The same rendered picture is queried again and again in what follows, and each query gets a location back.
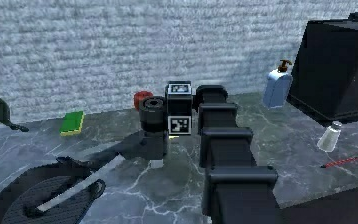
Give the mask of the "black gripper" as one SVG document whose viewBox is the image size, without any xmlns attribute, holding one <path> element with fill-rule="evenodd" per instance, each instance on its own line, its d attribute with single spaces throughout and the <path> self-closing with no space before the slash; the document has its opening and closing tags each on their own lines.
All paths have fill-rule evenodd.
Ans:
<svg viewBox="0 0 358 224">
<path fill-rule="evenodd" d="M 166 153 L 166 104 L 162 96 L 143 99 L 139 106 L 143 158 L 160 160 Z"/>
</svg>

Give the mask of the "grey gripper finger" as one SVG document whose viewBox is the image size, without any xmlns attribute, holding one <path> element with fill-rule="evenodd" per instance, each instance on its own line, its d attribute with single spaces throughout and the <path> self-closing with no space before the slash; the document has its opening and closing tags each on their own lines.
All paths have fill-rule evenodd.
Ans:
<svg viewBox="0 0 358 224">
<path fill-rule="evenodd" d="M 114 169 L 120 165 L 124 160 L 125 158 L 118 154 L 109 161 L 102 160 L 98 165 L 90 165 L 89 168 L 92 170 L 92 173 L 88 177 L 58 194 L 57 196 L 51 198 L 50 200 L 40 204 L 36 207 L 36 209 L 41 212 L 46 212 L 51 208 L 63 203 L 67 199 L 87 188 L 89 185 L 98 181 L 103 175 L 107 174 L 111 169 Z"/>
</svg>

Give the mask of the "clear glass saltshaker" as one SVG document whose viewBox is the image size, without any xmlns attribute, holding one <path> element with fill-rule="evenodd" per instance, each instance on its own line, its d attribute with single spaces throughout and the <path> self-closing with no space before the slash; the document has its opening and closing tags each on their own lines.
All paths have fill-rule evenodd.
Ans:
<svg viewBox="0 0 358 224">
<path fill-rule="evenodd" d="M 327 153 L 333 152 L 341 134 L 342 123 L 334 121 L 326 128 L 317 142 L 317 147 Z"/>
</svg>

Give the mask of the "red round cup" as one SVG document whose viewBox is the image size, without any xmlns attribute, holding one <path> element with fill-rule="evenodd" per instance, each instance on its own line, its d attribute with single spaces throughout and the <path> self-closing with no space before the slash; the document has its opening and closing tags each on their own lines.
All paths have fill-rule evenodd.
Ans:
<svg viewBox="0 0 358 224">
<path fill-rule="evenodd" d="M 147 97 L 151 97 L 153 95 L 152 92 L 149 92 L 149 91 L 139 91 L 139 92 L 136 92 L 134 94 L 134 97 L 133 97 L 133 100 L 134 100 L 134 108 L 136 110 L 139 110 L 139 104 L 140 102 L 147 98 Z"/>
</svg>

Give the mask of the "green and yellow sponge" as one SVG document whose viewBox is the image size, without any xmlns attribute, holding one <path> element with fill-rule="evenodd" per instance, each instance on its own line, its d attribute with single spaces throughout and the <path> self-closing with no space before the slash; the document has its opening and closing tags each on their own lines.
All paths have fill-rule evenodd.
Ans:
<svg viewBox="0 0 358 224">
<path fill-rule="evenodd" d="M 59 129 L 61 136 L 69 136 L 79 134 L 82 130 L 84 121 L 84 112 L 76 111 L 67 113 L 64 118 L 62 125 Z"/>
</svg>

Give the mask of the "blue soap dispenser bottle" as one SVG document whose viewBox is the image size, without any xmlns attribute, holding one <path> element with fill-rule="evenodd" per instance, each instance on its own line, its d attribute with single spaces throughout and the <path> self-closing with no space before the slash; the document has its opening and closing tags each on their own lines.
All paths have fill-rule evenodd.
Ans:
<svg viewBox="0 0 358 224">
<path fill-rule="evenodd" d="M 279 108 L 285 104 L 293 77 L 288 72 L 290 60 L 281 59 L 278 67 L 267 75 L 262 103 L 268 109 Z"/>
</svg>

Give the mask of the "black box appliance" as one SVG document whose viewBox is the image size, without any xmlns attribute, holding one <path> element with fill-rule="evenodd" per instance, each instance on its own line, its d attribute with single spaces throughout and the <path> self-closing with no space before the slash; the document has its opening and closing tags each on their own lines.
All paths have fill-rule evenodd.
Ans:
<svg viewBox="0 0 358 224">
<path fill-rule="evenodd" d="M 287 101 L 327 127 L 358 121 L 358 12 L 310 20 L 291 72 Z"/>
</svg>

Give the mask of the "red pencil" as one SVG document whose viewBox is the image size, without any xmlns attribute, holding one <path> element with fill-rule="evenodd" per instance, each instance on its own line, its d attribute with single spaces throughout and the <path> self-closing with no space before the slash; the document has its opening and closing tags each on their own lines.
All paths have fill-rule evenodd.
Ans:
<svg viewBox="0 0 358 224">
<path fill-rule="evenodd" d="M 328 167 L 333 167 L 333 166 L 339 166 L 339 165 L 343 165 L 345 163 L 349 163 L 349 162 L 353 162 L 353 161 L 357 161 L 357 160 L 358 160 L 358 156 L 355 156 L 355 157 L 346 158 L 346 159 L 337 160 L 337 161 L 332 161 L 332 162 L 323 164 L 323 165 L 320 166 L 320 168 L 328 168 Z"/>
</svg>

